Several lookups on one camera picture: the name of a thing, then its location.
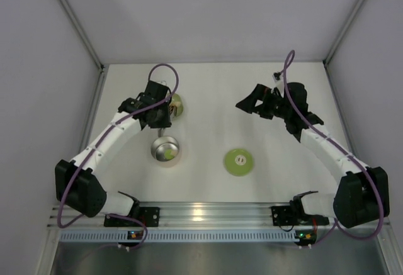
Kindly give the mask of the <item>green round food piece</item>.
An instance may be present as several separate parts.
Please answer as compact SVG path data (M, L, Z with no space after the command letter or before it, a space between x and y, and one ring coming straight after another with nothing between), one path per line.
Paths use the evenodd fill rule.
M164 152L164 157L165 157L165 159L167 159L167 160L171 160L171 159L174 158L174 155L171 153L171 150L166 150L166 151Z

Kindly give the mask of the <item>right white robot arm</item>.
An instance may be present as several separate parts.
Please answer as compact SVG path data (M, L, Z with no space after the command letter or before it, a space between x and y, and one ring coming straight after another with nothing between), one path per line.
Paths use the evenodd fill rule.
M387 217L390 213L388 175L381 167L370 167L349 153L327 131L324 122L309 111L307 91L289 82L286 91L257 84L236 108L264 119L281 118L289 134L308 148L333 176L334 193L307 191L290 201L296 216L335 218L353 228Z

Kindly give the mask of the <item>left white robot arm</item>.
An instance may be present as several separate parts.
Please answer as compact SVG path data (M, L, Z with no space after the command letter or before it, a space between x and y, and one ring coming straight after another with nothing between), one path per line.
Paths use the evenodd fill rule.
M100 213L133 218L137 200L101 183L108 164L145 127L169 128L170 89L149 81L136 98L124 100L107 127L80 154L55 166L57 199L87 217Z

